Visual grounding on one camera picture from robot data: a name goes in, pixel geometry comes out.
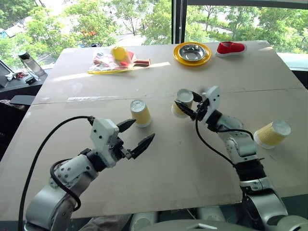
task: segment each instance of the plastic bag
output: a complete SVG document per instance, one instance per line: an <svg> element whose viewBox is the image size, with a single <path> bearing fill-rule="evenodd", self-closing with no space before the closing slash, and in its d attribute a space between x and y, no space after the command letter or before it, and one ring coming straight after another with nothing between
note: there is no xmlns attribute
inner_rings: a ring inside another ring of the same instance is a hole
<svg viewBox="0 0 308 231"><path fill-rule="evenodd" d="M94 53L89 74L109 74L129 71L132 69L131 58L133 53L123 47L99 49Z"/></svg>

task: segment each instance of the water bottle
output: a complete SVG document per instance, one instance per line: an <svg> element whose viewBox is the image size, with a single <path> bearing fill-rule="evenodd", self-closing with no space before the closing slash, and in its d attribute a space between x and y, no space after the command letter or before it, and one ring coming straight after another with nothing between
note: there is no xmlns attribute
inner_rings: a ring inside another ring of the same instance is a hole
<svg viewBox="0 0 308 231"><path fill-rule="evenodd" d="M26 64L30 69L37 75L42 76L45 74L45 71L41 68L41 66L30 56L27 51L21 51L18 54L21 62Z"/></svg>

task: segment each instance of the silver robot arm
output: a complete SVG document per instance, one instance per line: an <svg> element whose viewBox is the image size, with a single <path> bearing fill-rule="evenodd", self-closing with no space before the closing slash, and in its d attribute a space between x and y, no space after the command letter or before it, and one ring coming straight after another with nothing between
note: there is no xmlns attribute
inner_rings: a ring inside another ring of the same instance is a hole
<svg viewBox="0 0 308 231"><path fill-rule="evenodd" d="M220 102L219 87L213 86L202 95L192 93L194 101L199 103L196 112L181 102L176 104L192 120L197 119L200 123L207 124L208 128L217 132L223 140L239 176L244 211L252 227L267 231L308 230L308 220L288 216L281 198L263 170L253 137L246 132L232 130L242 130L244 126L238 119L223 115L217 110Z"/></svg>
<svg viewBox="0 0 308 231"><path fill-rule="evenodd" d="M80 206L79 196L98 177L98 172L114 167L122 158L137 158L152 142L154 134L139 142L134 150L123 147L118 133L134 122L135 119L130 119L116 125L109 119L95 119L90 135L95 148L85 149L73 159L51 167L48 184L27 208L25 230L65 231L72 213Z"/></svg>

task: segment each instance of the upside-down paper cup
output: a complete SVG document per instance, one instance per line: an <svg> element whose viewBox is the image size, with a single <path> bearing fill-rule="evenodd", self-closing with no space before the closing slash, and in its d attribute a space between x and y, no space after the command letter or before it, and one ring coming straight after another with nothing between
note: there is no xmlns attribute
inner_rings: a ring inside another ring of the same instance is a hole
<svg viewBox="0 0 308 231"><path fill-rule="evenodd" d="M130 112L133 119L136 119L134 124L137 127L144 128L152 122L149 109L142 100L133 100L130 103Z"/></svg>
<svg viewBox="0 0 308 231"><path fill-rule="evenodd" d="M192 103L193 102L193 94L190 90L180 89L177 92L176 100L186 104L189 108L191 108L192 104L193 104ZM173 112L173 114L176 117L179 117L179 118L186 118L188 116L184 112L182 112L181 109L179 109L179 107L176 105L176 103L172 104L171 111Z"/></svg>
<svg viewBox="0 0 308 231"><path fill-rule="evenodd" d="M290 126L282 121L275 120L254 133L255 142L263 148L276 147L291 133Z"/></svg>

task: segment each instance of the black cable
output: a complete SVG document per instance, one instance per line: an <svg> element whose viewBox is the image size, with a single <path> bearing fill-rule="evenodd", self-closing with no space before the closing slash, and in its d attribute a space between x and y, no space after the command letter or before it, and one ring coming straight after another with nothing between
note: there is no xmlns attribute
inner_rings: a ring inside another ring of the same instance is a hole
<svg viewBox="0 0 308 231"><path fill-rule="evenodd" d="M243 130L243 129L226 129L226 130L216 130L216 132L228 132L228 131L240 131L250 135L251 139L254 140L254 136L250 131Z"/></svg>
<svg viewBox="0 0 308 231"><path fill-rule="evenodd" d="M74 208L74 211L78 210L80 207L81 207L81 201L79 199L79 197L73 193L70 189L68 189L64 184L62 184L62 182L56 177L55 173L54 173L54 168L64 162L64 161L67 161L67 160L71 160L71 159L65 159L65 160L60 160L60 161L57 161L56 163L54 163L51 168L50 168L50 175L51 175L51 178L54 180L54 182L61 188L63 189L63 191L65 191L67 194L69 194L71 197L74 198L74 200L76 201L77 203L77 207Z"/></svg>
<svg viewBox="0 0 308 231"><path fill-rule="evenodd" d="M197 115L196 115L196 122L195 122L195 125L196 125L196 132L198 134L198 137L201 139L201 141L209 148L211 149L213 152L217 153L218 155L220 155L222 158L224 158L226 161L228 161L230 164L232 164L232 166L234 166L234 164L232 163L232 161L226 157L225 155L221 154L219 151L217 151L215 148L213 148L212 146L210 146L201 136L200 132L199 132L199 128L198 128L198 114L199 112L197 112Z"/></svg>
<svg viewBox="0 0 308 231"><path fill-rule="evenodd" d="M33 161L32 161L32 164L31 164L31 167L30 167L30 170L29 170L29 173L28 173L28 176L27 176L27 179L26 179L26 182L25 182L25 186L24 186L24 190L23 190L23 193L22 193L22 196L21 196L21 200L20 200L20 206L19 206L19 214L18 214L18 230L19 231L23 231L24 228L23 228L23 216L24 216L24 207L25 207L25 199L26 199L26 193L27 193L27 190L28 190L28 187L29 187L29 183L30 183L30 180L31 180L31 176L32 176L32 173L33 173L33 170L34 170L34 167L35 167L35 164L38 160L38 157L39 157L39 154L40 152L42 151L44 145L46 144L46 142L48 141L48 139L52 136L52 134L59 128L61 127L63 124L66 124L67 122L69 121L72 121L72 120L75 120L75 119L88 119L88 121L90 122L90 119L92 119L91 116L75 116L75 117L72 117L72 118L69 118L65 121L63 121L62 123L58 124L48 135L47 137L44 139L44 141L42 142L42 144L40 145L39 149L37 150L37 153L35 154L34 158L33 158Z"/></svg>

